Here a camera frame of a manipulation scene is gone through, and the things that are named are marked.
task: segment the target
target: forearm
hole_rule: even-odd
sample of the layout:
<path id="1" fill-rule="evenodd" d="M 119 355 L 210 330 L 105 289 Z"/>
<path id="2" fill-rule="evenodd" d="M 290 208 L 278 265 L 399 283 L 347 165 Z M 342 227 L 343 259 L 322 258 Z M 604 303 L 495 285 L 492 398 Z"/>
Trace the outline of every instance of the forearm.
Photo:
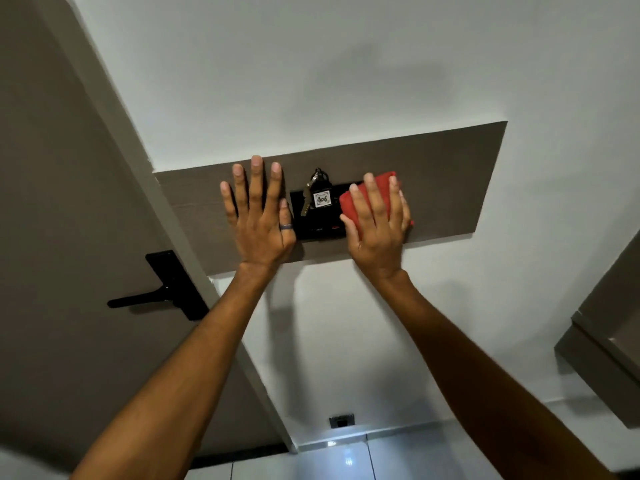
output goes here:
<path id="1" fill-rule="evenodd" d="M 612 478 L 544 405 L 423 298 L 404 271 L 376 287 L 461 425 L 504 478 Z"/>
<path id="2" fill-rule="evenodd" d="M 242 267 L 187 339 L 103 432 L 74 479 L 174 479 L 197 450 L 270 276 Z"/>

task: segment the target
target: red cloth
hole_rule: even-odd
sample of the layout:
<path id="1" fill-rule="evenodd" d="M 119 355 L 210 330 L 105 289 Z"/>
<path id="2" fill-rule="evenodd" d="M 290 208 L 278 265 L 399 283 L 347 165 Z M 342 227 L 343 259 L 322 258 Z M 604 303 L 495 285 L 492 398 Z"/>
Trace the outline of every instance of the red cloth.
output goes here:
<path id="1" fill-rule="evenodd" d="M 380 194 L 382 195 L 382 200 L 387 206 L 387 218 L 389 218 L 389 215 L 391 214 L 391 204 L 389 199 L 389 177 L 395 174 L 395 171 L 388 171 L 376 177 L 376 183 L 378 184 Z M 367 202 L 367 205 L 369 206 L 369 208 L 371 208 L 371 203 L 369 202 L 369 194 L 367 193 L 367 189 L 364 186 L 364 183 L 358 185 L 358 188 L 360 189 L 360 192 L 362 192 L 362 195 L 364 195 L 364 200 Z M 358 233 L 360 234 L 360 238 L 362 238 L 362 229 L 360 228 L 358 213 L 356 212 L 355 205 L 353 204 L 353 199 L 351 198 L 350 191 L 347 191 L 340 195 L 340 207 L 342 208 L 342 213 L 356 223 L 356 226 L 358 227 Z"/>

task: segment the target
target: white tile floor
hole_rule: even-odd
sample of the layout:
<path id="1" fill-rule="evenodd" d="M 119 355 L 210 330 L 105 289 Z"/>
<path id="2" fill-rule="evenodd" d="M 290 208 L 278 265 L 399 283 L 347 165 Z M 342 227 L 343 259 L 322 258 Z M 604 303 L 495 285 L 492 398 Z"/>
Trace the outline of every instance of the white tile floor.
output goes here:
<path id="1" fill-rule="evenodd" d="M 549 409 L 612 471 L 640 467 L 640 429 L 597 399 Z M 447 422 L 298 455 L 280 454 L 192 470 L 188 480 L 500 480 L 460 425 Z"/>

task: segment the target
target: gray door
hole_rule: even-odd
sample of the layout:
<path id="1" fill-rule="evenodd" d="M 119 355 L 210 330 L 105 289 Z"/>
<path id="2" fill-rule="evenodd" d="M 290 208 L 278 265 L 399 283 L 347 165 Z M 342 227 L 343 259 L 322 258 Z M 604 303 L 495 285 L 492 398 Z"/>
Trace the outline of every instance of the gray door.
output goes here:
<path id="1" fill-rule="evenodd" d="M 0 0 L 0 444 L 71 468 L 193 327 L 109 309 L 171 249 L 84 88 L 25 0 Z M 281 442 L 238 366 L 201 453 Z"/>

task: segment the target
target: finger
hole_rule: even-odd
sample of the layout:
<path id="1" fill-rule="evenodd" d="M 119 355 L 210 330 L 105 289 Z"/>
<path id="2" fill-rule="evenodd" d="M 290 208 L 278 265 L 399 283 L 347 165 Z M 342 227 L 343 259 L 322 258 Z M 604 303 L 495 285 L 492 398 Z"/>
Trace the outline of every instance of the finger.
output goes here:
<path id="1" fill-rule="evenodd" d="M 225 214 L 227 215 L 227 222 L 231 227 L 236 227 L 237 214 L 236 206 L 234 205 L 234 199 L 231 196 L 231 186 L 226 182 L 220 182 L 220 193 L 222 194 L 222 202 L 225 204 Z"/>
<path id="2" fill-rule="evenodd" d="M 280 197 L 280 187 L 282 185 L 282 167 L 278 162 L 271 164 L 271 177 L 267 188 L 267 201 L 264 204 L 264 217 L 272 223 L 278 222 L 278 198 Z"/>
<path id="3" fill-rule="evenodd" d="M 287 199 L 285 198 L 280 200 L 280 212 L 278 220 L 281 226 L 291 224 L 291 212 L 289 211 L 289 204 L 287 203 Z M 282 245 L 286 249 L 291 249 L 296 243 L 296 232 L 293 229 L 281 229 L 280 232 L 282 233 Z"/>
<path id="4" fill-rule="evenodd" d="M 233 167 L 234 183 L 236 184 L 236 207 L 238 209 L 238 219 L 245 219 L 249 213 L 249 205 L 246 200 L 246 179 L 244 178 L 244 168 L 240 163 Z"/>
<path id="5" fill-rule="evenodd" d="M 399 194 L 400 194 L 400 201 L 402 201 L 402 232 L 404 232 L 412 224 L 411 210 L 409 209 L 409 204 L 404 198 L 404 194 L 402 193 L 402 190 L 399 191 Z"/>
<path id="6" fill-rule="evenodd" d="M 373 177 L 373 173 L 368 173 L 364 176 L 364 185 L 367 188 L 369 194 L 369 202 L 371 202 L 371 209 L 373 210 L 373 217 L 376 220 L 376 227 L 379 230 L 389 229 L 389 219 L 387 218 L 387 206 L 385 201 L 382 200 L 380 190 L 376 179 Z"/>
<path id="7" fill-rule="evenodd" d="M 251 183 L 249 184 L 249 217 L 259 219 L 262 216 L 262 158 L 251 157 Z"/>
<path id="8" fill-rule="evenodd" d="M 340 220 L 344 222 L 344 228 L 347 231 L 347 247 L 349 248 L 349 252 L 354 254 L 360 249 L 360 236 L 358 235 L 356 223 L 344 214 L 340 214 Z"/>
<path id="9" fill-rule="evenodd" d="M 356 208 L 358 214 L 358 220 L 360 227 L 362 227 L 362 234 L 366 236 L 367 233 L 376 231 L 376 224 L 373 222 L 373 215 L 371 209 L 364 200 L 364 195 L 360 192 L 360 189 L 356 184 L 351 184 L 349 187 L 351 192 L 351 198 L 353 199 L 353 205 Z"/>
<path id="10" fill-rule="evenodd" d="M 400 199 L 400 186 L 395 175 L 389 177 L 389 204 L 391 206 L 389 226 L 391 229 L 402 229 L 403 206 Z"/>

